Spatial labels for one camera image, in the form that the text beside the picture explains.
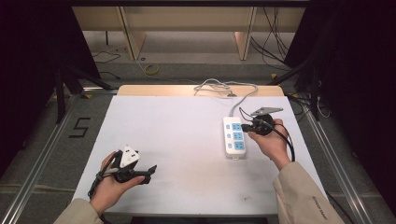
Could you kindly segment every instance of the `white power strip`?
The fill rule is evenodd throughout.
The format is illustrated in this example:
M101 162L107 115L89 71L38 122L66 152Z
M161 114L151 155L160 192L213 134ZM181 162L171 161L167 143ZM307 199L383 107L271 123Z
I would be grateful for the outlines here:
M225 117L223 119L225 151L228 157L239 160L244 157L247 150L241 119L238 117Z

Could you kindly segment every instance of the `beige jacket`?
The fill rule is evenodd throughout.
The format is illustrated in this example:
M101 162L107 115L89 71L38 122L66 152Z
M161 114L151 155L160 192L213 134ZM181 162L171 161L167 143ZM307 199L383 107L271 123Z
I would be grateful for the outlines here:
M281 224L344 223L300 163L291 162L285 166L274 181L274 187ZM72 223L103 222L90 203L75 199L55 221L55 224Z

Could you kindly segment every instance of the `background desk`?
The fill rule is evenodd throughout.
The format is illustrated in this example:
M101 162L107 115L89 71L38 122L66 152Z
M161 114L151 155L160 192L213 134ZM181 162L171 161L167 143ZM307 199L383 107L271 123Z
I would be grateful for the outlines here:
M186 90L180 95L185 95L188 87L180 86ZM138 88L123 87L120 94L127 89L138 91ZM141 156L136 170L157 164L157 172L150 184L128 191L108 212L190 217L277 213L272 182L278 170L257 145L245 134L246 158L233 161L225 156L222 118L228 116L241 97L156 96L158 91L150 88L144 91L150 96L113 98L74 198L87 199L102 159L128 144ZM241 104L246 111L261 106L284 108L274 117L284 120L296 148L297 161L321 187L287 98L248 97ZM234 115L240 117L237 109Z

